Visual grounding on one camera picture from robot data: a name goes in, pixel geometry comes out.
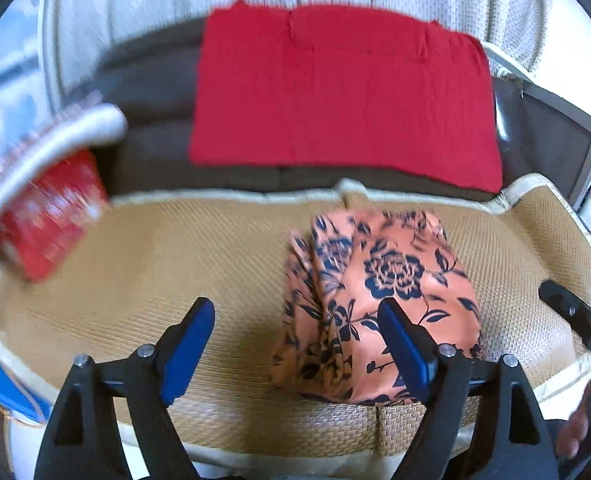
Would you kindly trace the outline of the person's right hand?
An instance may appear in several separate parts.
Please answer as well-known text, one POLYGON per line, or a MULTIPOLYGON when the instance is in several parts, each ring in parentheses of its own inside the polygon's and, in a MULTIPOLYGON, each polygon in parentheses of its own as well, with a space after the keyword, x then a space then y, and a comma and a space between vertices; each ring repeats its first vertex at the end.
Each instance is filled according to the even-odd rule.
POLYGON ((591 381, 585 388, 583 398, 570 418, 562 425, 555 442, 556 455, 574 458, 580 451, 582 442, 591 430, 591 422, 587 416, 588 401, 591 397, 591 381))

